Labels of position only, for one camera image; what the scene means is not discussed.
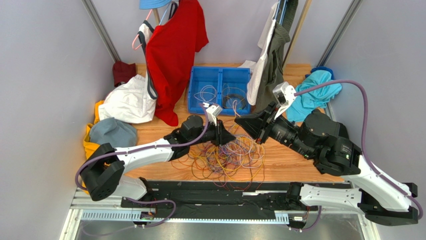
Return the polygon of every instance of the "pink hanger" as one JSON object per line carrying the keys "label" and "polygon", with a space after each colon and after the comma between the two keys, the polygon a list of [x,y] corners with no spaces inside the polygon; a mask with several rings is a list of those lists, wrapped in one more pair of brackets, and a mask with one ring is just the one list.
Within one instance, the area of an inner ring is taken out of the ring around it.
{"label": "pink hanger", "polygon": [[[151,10],[149,11],[148,16],[146,17],[145,21],[147,21],[147,20],[150,18],[150,15],[151,15],[151,13],[152,13],[152,12],[153,12],[153,10],[151,9]],[[132,48],[133,50],[138,50],[138,48],[140,48],[140,47],[142,46],[142,44],[140,44],[139,46],[137,46],[137,47],[135,48],[135,42],[136,42],[136,39],[138,39],[138,37],[139,37],[139,33],[136,35],[136,37],[133,39],[133,42],[131,43],[131,48]]]}

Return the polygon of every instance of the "black wire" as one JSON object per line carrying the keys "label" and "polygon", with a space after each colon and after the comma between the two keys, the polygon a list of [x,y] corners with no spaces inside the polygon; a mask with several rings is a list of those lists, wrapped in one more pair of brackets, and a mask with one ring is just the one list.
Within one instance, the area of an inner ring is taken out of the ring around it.
{"label": "black wire", "polygon": [[247,101],[245,97],[236,93],[230,93],[222,97],[222,107],[224,109],[232,109],[232,107],[227,107],[227,101],[232,98],[240,100],[239,102],[241,103],[241,109],[244,109],[247,106]]}

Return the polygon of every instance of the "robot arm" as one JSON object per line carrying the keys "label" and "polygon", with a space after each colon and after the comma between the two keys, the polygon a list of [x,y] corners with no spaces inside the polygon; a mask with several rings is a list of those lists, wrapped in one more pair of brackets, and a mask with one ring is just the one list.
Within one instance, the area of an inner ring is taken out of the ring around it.
{"label": "robot arm", "polygon": [[147,193],[145,179],[131,178],[125,173],[148,164],[179,159],[188,154],[191,145],[211,142],[220,146],[235,140],[223,122],[216,119],[222,108],[217,105],[207,107],[207,126],[203,126],[200,116],[191,115],[180,128],[155,142],[117,148],[109,143],[102,144],[77,172],[76,181],[80,175],[93,201],[111,195],[136,200],[142,198]]}
{"label": "robot arm", "polygon": [[[313,160],[320,173],[340,176],[357,186],[353,189],[334,189],[293,183],[287,191],[289,201],[364,213],[372,222],[387,226],[418,223],[418,210],[411,207],[411,200],[369,167],[362,150],[349,140],[342,123],[332,121],[319,110],[314,110],[299,127],[281,115],[295,99],[294,88],[285,82],[273,92],[280,108],[276,108],[277,104],[272,102],[265,110],[237,117],[235,122],[258,144],[271,137],[304,158]],[[377,170],[408,194],[417,196],[414,183],[400,183],[379,168]]]}

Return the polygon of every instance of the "gray cloth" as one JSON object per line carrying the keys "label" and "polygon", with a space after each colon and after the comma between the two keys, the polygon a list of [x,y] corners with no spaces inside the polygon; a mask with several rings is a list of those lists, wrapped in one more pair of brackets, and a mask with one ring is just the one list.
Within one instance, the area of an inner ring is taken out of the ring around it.
{"label": "gray cloth", "polygon": [[113,117],[96,123],[89,132],[90,142],[99,145],[110,143],[113,148],[128,148],[136,145],[136,128]]}
{"label": "gray cloth", "polygon": [[290,42],[290,28],[295,19],[296,9],[298,8],[298,0],[289,0],[284,13],[282,25],[275,23],[275,28],[270,40],[269,49],[267,52],[267,60],[265,68],[260,78],[259,90],[256,98],[255,113],[263,111],[270,102],[276,101],[272,90],[278,84],[284,81],[283,79],[283,60],[284,60],[284,45]]}

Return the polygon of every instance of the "red sleeve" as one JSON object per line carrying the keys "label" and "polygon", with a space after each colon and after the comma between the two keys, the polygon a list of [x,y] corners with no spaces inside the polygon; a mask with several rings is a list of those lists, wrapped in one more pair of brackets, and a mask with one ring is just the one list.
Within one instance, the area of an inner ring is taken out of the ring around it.
{"label": "red sleeve", "polygon": [[198,3],[197,6],[197,31],[195,41],[195,51],[198,53],[206,44],[209,43],[206,32],[206,22],[204,20],[203,8]]}

